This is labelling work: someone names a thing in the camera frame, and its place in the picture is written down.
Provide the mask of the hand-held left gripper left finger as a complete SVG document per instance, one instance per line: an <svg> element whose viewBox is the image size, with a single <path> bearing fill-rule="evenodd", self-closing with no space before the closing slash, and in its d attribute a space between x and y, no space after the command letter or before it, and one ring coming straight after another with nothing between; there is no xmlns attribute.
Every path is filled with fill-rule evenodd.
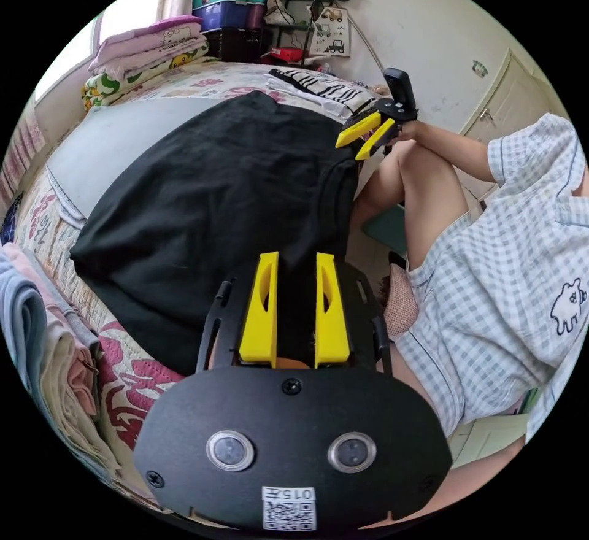
<svg viewBox="0 0 589 540"><path fill-rule="evenodd" d="M259 256L239 344L243 362L277 361L278 268L278 252Z"/></svg>

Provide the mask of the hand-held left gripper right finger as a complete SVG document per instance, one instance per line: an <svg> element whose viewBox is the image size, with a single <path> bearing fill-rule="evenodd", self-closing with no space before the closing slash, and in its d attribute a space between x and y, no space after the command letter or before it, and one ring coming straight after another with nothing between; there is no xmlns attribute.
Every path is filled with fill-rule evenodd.
<svg viewBox="0 0 589 540"><path fill-rule="evenodd" d="M344 302L334 256L316 254L314 367L344 365L350 357Z"/></svg>

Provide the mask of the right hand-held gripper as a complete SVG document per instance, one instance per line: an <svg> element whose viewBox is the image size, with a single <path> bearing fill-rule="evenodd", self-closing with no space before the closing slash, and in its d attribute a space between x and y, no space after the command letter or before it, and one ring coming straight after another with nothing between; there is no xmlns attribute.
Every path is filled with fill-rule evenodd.
<svg viewBox="0 0 589 540"><path fill-rule="evenodd" d="M377 99L350 118L350 126L339 133L335 146L345 147L367 135L368 138L355 159L366 160L380 148L383 148L387 155L391 151L393 139L399 133L401 123L415 121L417 118L418 109L414 104L393 99Z"/></svg>

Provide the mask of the person's right hand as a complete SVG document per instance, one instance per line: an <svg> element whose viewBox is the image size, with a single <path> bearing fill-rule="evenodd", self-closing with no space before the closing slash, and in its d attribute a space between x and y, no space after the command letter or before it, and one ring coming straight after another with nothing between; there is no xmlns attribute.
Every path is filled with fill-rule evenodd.
<svg viewBox="0 0 589 540"><path fill-rule="evenodd" d="M429 124L418 120L401 123L399 133L391 144L396 145L401 142L413 141L418 145L426 147L429 127Z"/></svg>

